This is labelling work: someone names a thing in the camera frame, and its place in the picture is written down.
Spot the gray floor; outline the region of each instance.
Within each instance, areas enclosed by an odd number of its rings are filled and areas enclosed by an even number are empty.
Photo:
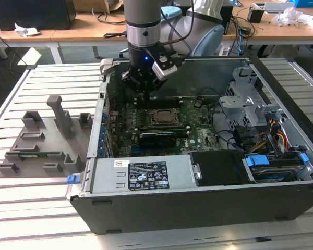
[[[118,46],[102,46],[99,47],[99,54],[106,58],[118,58],[118,52],[124,49],[124,47]],[[36,48],[36,50],[42,55],[38,61],[38,64],[54,64],[50,49],[48,48]],[[258,47],[254,47],[252,50],[247,50],[247,54],[256,54]],[[20,48],[18,55],[22,57],[28,48]],[[65,63],[97,63],[100,59],[95,59],[92,47],[64,47],[62,48]],[[18,66],[17,62],[19,58],[14,56],[14,53],[10,50],[7,51],[8,59],[0,59],[0,106],[12,90],[14,85],[19,79],[19,76],[23,73],[25,66]],[[313,77],[313,52],[304,46],[300,47],[300,51],[296,58],[296,62],[300,64],[312,77]]]

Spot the blue latch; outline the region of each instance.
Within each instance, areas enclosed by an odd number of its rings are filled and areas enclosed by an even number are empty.
[[[246,162],[247,162],[249,167],[254,166],[254,162],[253,162],[253,160],[250,157],[246,158]]]
[[[67,177],[67,184],[79,184],[80,176],[71,175]]]
[[[303,163],[306,164],[307,162],[309,162],[309,158],[305,153],[301,153],[300,154],[300,158],[302,159]]]
[[[250,155],[246,158],[246,161],[249,167],[270,165],[270,162],[266,155]]]

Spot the gray plastic stand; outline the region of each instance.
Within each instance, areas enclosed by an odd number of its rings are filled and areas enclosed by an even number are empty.
[[[25,127],[0,164],[0,178],[65,177],[84,171],[92,118],[89,113],[71,118],[61,101],[58,95],[47,100],[55,119],[26,112]]]

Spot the yellow wire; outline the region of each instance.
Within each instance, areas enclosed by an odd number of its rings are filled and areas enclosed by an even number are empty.
[[[278,135],[280,138],[282,138],[282,140],[283,140],[283,146],[286,147],[284,136],[282,136],[282,135],[279,134],[279,133],[277,133],[277,135]]]
[[[254,149],[252,149],[252,150],[250,151],[250,153],[253,153],[254,151],[256,151],[256,150],[262,148],[262,147],[263,147],[264,145],[266,145],[268,142],[269,142],[269,140],[265,140],[264,142],[262,142],[261,144],[259,144],[257,147],[255,147]]]

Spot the small circuit board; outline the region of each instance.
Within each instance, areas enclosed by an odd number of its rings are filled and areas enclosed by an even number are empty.
[[[125,103],[110,113],[114,157],[180,155],[220,150],[210,124],[210,103],[197,100]]]

